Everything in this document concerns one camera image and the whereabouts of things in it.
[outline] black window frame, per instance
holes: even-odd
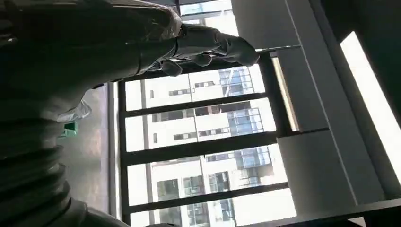
[[[278,78],[273,67],[270,53],[280,48],[271,50],[263,50],[260,52],[261,57],[257,62],[261,71],[262,79],[265,86],[264,93],[244,94],[238,96],[229,96],[224,98],[216,98],[203,101],[195,101],[183,104],[165,105],[151,107],[141,110],[126,110],[125,83],[135,80],[152,79],[167,76],[163,72],[153,71],[146,72],[135,77],[125,78],[118,82],[119,95],[119,133],[120,133],[120,163],[121,163],[121,200],[122,200],[122,220],[126,224],[131,224],[131,213],[149,211],[153,212],[157,209],[172,208],[185,206],[190,204],[230,199],[237,196],[251,195],[269,192],[273,190],[286,189],[288,183],[277,183],[272,185],[262,185],[250,188],[242,188],[226,192],[216,192],[205,195],[197,195],[192,197],[178,198],[168,201],[153,202],[152,195],[148,195],[148,203],[140,205],[129,205],[128,199],[128,166],[146,164],[147,171],[150,170],[150,163],[169,161],[172,159],[191,158],[195,156],[204,156],[208,154],[217,154],[226,151],[234,151],[245,148],[254,148],[259,146],[267,146],[276,143],[276,138],[286,137],[299,134],[298,131],[292,131],[287,110],[284,105],[283,96],[278,83]],[[237,62],[226,62],[220,58],[213,58],[209,66],[200,67],[191,61],[177,62],[183,69],[182,74],[195,73],[208,70],[227,69],[232,67],[242,67]],[[145,91],[144,85],[141,84],[141,91]],[[273,113],[276,131],[259,132],[254,134],[240,135],[231,138],[195,142],[189,144],[174,145],[169,147],[161,147],[154,149],[145,149],[136,152],[127,152],[126,149],[126,118],[135,116],[144,116],[148,114],[159,114],[162,112],[177,111],[184,109],[196,109],[200,107],[229,104],[243,101],[250,101],[259,98],[268,98]],[[154,215],[150,213],[150,223],[154,224]]]

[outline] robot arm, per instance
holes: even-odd
[[[5,110],[0,112],[0,226],[126,226],[71,198],[60,164],[62,148],[56,145],[64,127],[55,122],[58,114],[74,108],[98,84],[147,70],[179,75],[174,58],[201,66],[210,63],[210,55],[243,65],[259,58],[244,39],[213,28],[184,24],[179,35],[174,29],[167,35],[165,30],[145,32],[135,20],[143,6],[96,1],[90,7],[19,9],[8,2],[6,9],[13,27],[0,45],[0,105]],[[171,18],[166,12],[158,14],[160,21]],[[136,36],[140,32],[158,35],[142,40]]]

